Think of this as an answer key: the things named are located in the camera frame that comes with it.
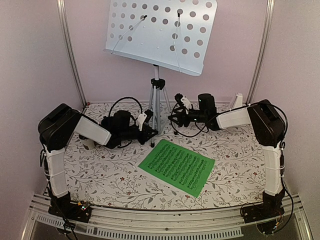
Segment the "green sheet music page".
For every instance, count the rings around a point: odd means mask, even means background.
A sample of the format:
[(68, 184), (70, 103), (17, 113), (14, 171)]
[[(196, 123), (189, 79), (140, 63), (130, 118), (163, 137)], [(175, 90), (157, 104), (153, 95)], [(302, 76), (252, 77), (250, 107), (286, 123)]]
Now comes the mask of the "green sheet music page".
[(162, 139), (138, 165), (151, 176), (197, 198), (215, 160)]

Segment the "white perforated music stand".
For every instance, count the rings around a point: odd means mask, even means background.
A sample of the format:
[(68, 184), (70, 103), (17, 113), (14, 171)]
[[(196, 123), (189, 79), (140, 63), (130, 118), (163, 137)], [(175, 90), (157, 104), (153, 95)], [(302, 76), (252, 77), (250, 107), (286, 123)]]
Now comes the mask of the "white perforated music stand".
[(112, 0), (105, 51), (198, 77), (213, 28), (215, 0)]

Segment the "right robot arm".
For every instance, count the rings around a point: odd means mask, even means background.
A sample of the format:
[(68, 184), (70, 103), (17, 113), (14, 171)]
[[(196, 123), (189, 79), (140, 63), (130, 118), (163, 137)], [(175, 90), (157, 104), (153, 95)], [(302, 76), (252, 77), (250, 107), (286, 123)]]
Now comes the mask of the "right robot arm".
[(178, 127), (188, 127), (191, 122), (203, 123), (212, 131), (242, 125), (252, 126), (255, 138), (262, 146), (265, 162), (263, 203), (259, 206), (258, 213), (262, 218), (269, 218), (274, 214), (285, 195), (283, 149), (288, 120), (282, 110), (267, 99), (250, 105), (234, 104), (231, 109), (218, 112), (215, 99), (209, 93), (198, 95), (198, 109), (194, 109), (189, 100), (180, 93), (174, 98), (176, 105), (168, 119)]

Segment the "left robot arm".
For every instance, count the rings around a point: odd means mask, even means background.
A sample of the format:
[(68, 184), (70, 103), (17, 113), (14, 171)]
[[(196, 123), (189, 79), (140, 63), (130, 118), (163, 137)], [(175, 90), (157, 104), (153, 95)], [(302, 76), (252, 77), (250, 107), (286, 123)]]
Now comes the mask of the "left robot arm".
[(137, 140), (141, 145), (159, 132), (148, 122), (153, 117), (151, 110), (134, 117), (129, 111), (119, 110), (114, 115), (104, 116), (100, 123), (71, 108), (65, 103), (58, 105), (38, 124), (39, 140), (43, 147), (42, 164), (49, 181), (51, 205), (63, 216), (74, 213), (70, 192), (67, 188), (64, 155), (73, 134), (105, 146), (120, 148), (123, 141)]

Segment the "white metronome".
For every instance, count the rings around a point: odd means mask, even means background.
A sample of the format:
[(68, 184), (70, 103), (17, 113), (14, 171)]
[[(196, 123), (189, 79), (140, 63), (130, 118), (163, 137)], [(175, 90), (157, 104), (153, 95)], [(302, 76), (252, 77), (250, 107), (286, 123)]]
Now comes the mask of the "white metronome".
[(237, 109), (243, 106), (243, 94), (240, 92), (237, 92), (231, 102), (229, 103), (229, 109)]

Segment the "white paper cup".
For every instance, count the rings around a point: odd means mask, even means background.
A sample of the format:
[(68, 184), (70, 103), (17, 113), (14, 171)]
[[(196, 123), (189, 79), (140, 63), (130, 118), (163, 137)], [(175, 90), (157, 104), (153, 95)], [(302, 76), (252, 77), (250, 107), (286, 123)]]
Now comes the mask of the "white paper cup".
[(96, 147), (95, 142), (85, 136), (79, 135), (80, 142), (86, 150), (93, 150)]

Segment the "right aluminium frame post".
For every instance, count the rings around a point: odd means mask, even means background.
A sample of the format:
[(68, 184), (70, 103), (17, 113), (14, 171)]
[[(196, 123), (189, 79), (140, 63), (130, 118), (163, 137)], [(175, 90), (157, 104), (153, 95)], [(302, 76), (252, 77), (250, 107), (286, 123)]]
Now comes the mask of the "right aluminium frame post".
[(265, 10), (265, 17), (263, 22), (262, 36), (261, 36), (260, 46), (258, 50), (257, 61), (254, 67), (253, 76), (252, 76), (251, 84), (249, 87), (249, 92), (245, 101), (246, 104), (253, 102), (253, 98), (254, 98), (256, 89), (258, 87), (259, 77), (260, 77), (262, 66), (263, 66), (268, 39), (270, 36), (274, 7), (275, 7), (275, 0), (266, 1), (266, 10)]

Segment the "aluminium frame post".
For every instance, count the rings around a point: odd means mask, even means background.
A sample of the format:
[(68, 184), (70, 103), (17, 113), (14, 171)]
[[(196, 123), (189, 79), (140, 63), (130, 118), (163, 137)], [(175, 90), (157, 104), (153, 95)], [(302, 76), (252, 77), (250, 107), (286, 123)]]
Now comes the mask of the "aluminium frame post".
[(61, 25), (62, 35), (64, 38), (64, 43), (65, 43), (66, 52), (67, 52), (68, 60), (71, 67), (72, 76), (74, 79), (75, 87), (79, 95), (82, 108), (84, 109), (87, 106), (87, 99), (86, 99), (85, 92), (80, 80), (76, 58), (75, 58), (75, 54), (72, 46), (65, 1), (57, 0), (56, 3), (57, 3), (57, 10), (58, 10), (58, 16), (59, 16), (59, 21)]
[(263, 22), (262, 36), (261, 36), (260, 46), (258, 50), (257, 61), (254, 67), (253, 76), (252, 76), (251, 84), (249, 87), (249, 92), (245, 101), (246, 104), (253, 102), (253, 98), (254, 98), (256, 89), (258, 87), (259, 77), (260, 77), (262, 66), (263, 66), (268, 39), (270, 36), (274, 7), (275, 7), (275, 0), (266, 1), (266, 10), (265, 10), (265, 17)]

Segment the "aluminium front rail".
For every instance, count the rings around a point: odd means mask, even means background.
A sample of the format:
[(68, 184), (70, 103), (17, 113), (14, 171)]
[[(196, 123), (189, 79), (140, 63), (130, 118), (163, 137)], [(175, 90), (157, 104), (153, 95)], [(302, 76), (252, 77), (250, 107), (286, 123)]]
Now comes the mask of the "aluminium front rail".
[(313, 240), (298, 195), (285, 197), (279, 232), (259, 231), (271, 219), (245, 222), (241, 207), (201, 210), (155, 211), (93, 206), (87, 223), (75, 222), (74, 230), (64, 227), (62, 218), (49, 214), (47, 195), (34, 194), (27, 211), (22, 239), (66, 240)]

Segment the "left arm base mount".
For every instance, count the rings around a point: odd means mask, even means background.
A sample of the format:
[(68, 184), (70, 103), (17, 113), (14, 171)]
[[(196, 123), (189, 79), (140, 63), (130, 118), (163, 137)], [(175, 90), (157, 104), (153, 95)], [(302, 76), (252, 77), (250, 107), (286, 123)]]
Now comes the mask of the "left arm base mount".
[(59, 202), (51, 199), (48, 213), (68, 220), (88, 223), (91, 218), (92, 208), (69, 201)]

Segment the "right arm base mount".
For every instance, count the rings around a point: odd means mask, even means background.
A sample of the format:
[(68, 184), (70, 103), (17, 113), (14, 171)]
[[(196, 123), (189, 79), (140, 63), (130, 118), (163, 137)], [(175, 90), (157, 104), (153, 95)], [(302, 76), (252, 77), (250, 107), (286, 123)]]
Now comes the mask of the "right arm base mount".
[(240, 215), (245, 223), (280, 217), (285, 213), (282, 202), (266, 200), (261, 204), (248, 203), (240, 208)]

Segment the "left aluminium frame post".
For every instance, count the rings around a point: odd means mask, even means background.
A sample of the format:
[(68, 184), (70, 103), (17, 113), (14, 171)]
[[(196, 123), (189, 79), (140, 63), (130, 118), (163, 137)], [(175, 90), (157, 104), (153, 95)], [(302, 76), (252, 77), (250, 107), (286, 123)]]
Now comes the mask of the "left aluminium frame post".
[(57, 10), (58, 10), (58, 16), (59, 16), (59, 21), (61, 25), (62, 35), (64, 38), (64, 43), (65, 43), (66, 52), (67, 52), (68, 60), (71, 67), (72, 76), (74, 79), (75, 87), (79, 95), (82, 108), (84, 109), (87, 106), (87, 99), (86, 99), (85, 92), (80, 80), (76, 58), (75, 58), (75, 54), (72, 46), (65, 1), (57, 0), (56, 3), (57, 3)]

